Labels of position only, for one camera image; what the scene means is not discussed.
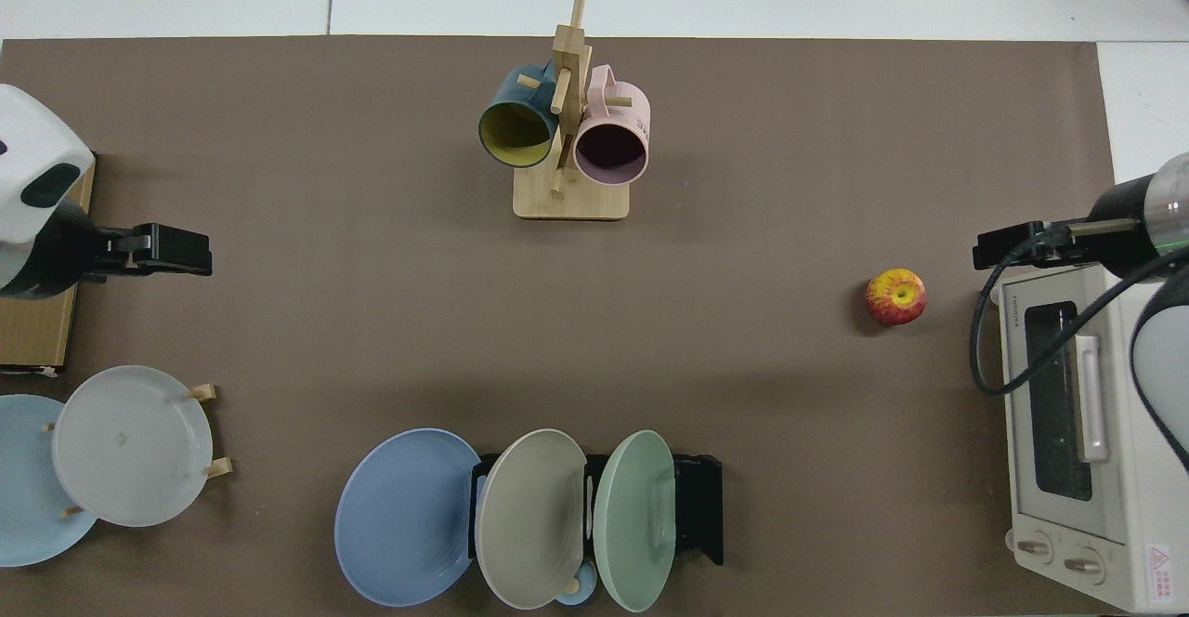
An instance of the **mug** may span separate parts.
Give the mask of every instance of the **mug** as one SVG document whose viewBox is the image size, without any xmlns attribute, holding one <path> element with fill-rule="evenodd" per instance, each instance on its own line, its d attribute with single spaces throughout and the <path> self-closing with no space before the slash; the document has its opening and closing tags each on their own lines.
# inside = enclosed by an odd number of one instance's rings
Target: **mug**
<svg viewBox="0 0 1189 617">
<path fill-rule="evenodd" d="M 574 165 L 600 185 L 624 185 L 648 168 L 648 96 L 615 80 L 610 65 L 591 70 L 586 118 L 574 136 Z"/>
<path fill-rule="evenodd" d="M 540 164 L 558 131 L 558 117 L 549 113 L 556 84 L 553 62 L 514 68 L 479 118 L 484 150 L 514 168 Z"/>
</svg>

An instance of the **black cable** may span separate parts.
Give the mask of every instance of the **black cable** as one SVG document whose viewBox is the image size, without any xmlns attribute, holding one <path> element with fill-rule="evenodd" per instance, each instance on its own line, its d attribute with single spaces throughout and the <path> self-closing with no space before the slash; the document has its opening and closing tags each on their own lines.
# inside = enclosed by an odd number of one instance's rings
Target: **black cable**
<svg viewBox="0 0 1189 617">
<path fill-rule="evenodd" d="M 982 291 L 979 294 L 979 302 L 975 304 L 974 317 L 970 321 L 970 374 L 974 377 L 974 384 L 977 385 L 982 394 L 999 397 L 1004 396 L 1004 394 L 1009 394 L 1015 389 L 1019 389 L 1019 385 L 1027 383 L 1027 380 L 1032 379 L 1032 376 L 1036 376 L 1037 372 L 1044 369 L 1049 363 L 1049 358 L 1056 354 L 1057 351 L 1065 345 L 1065 342 L 1069 342 L 1069 339 L 1072 339 L 1074 334 L 1077 334 L 1080 329 L 1082 329 L 1082 326 L 1089 323 L 1089 321 L 1093 320 L 1093 317 L 1097 315 L 1097 313 L 1101 311 L 1106 304 L 1113 302 L 1118 295 L 1124 294 L 1128 290 L 1128 288 L 1132 288 L 1135 283 L 1150 277 L 1151 273 L 1163 269 L 1163 266 L 1178 264 L 1178 262 L 1184 262 L 1189 258 L 1189 247 L 1178 248 L 1166 256 L 1155 258 L 1155 260 L 1147 262 L 1147 264 L 1131 271 L 1126 278 L 1120 279 L 1120 282 L 1118 282 L 1114 287 L 1105 291 L 1102 296 L 1099 296 L 1094 303 L 1088 304 L 1082 313 L 1078 313 L 1077 317 L 1074 317 L 1069 326 L 1065 326 L 1065 328 L 1062 329 L 1061 333 L 1058 333 L 1052 341 L 1050 341 L 1049 345 L 1040 351 L 1039 354 L 1037 354 L 1037 358 L 1032 359 L 1032 363 L 1028 364 L 1027 369 L 1020 372 L 1019 376 L 1012 377 L 1012 379 L 1002 384 L 1001 388 L 995 388 L 994 385 L 988 384 L 984 377 L 982 377 L 982 369 L 979 364 L 979 334 L 982 329 L 982 317 L 987 309 L 987 300 L 990 298 L 990 290 L 995 287 L 995 283 L 998 282 L 1000 275 L 1004 273 L 1004 270 L 1006 270 L 1007 266 L 1011 266 L 1012 262 L 1015 262 L 1017 258 L 1023 256 L 1024 252 L 1027 252 L 1028 248 L 1033 248 L 1036 245 L 1053 245 L 1056 241 L 1067 239 L 1067 237 L 1069 237 L 1069 227 L 1050 227 L 1046 228 L 1046 231 L 1031 237 L 1031 239 L 1023 241 L 1023 244 L 1017 245 L 1012 252 L 1007 253 L 1005 258 L 999 260 L 999 265 L 996 265 L 992 271 L 990 278 L 987 278 L 986 285 L 983 285 Z"/>
</svg>

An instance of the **pink mug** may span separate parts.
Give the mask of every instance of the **pink mug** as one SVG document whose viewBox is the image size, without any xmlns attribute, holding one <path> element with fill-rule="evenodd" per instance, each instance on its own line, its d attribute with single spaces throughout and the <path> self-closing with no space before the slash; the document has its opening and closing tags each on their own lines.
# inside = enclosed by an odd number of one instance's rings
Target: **pink mug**
<svg viewBox="0 0 1189 617">
<path fill-rule="evenodd" d="M 578 171 L 600 185 L 624 185 L 648 168 L 648 96 L 622 83 L 610 65 L 591 70 L 586 113 L 574 136 Z"/>
</svg>

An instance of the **oven door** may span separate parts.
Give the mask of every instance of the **oven door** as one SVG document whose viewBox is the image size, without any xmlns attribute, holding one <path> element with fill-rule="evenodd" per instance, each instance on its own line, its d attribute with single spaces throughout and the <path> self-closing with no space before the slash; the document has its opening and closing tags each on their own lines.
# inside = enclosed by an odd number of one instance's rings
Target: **oven door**
<svg viewBox="0 0 1189 617">
<path fill-rule="evenodd" d="M 1100 266 L 1004 283 L 1004 336 L 1012 377 L 1106 290 Z M 1012 459 L 1019 511 L 1122 542 L 1119 448 L 1108 410 L 1118 396 L 1125 341 L 1107 307 L 1057 351 L 1028 384 L 1011 394 Z"/>
</svg>

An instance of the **oven door handle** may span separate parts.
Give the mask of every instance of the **oven door handle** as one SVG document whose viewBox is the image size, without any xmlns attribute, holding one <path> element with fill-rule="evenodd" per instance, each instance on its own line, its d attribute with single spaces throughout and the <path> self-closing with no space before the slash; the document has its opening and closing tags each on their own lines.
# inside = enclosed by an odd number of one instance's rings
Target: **oven door handle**
<svg viewBox="0 0 1189 617">
<path fill-rule="evenodd" d="M 1106 424 L 1102 417 L 1102 377 L 1099 363 L 1099 338 L 1074 336 L 1077 364 L 1078 454 L 1087 464 L 1111 459 Z"/>
</svg>

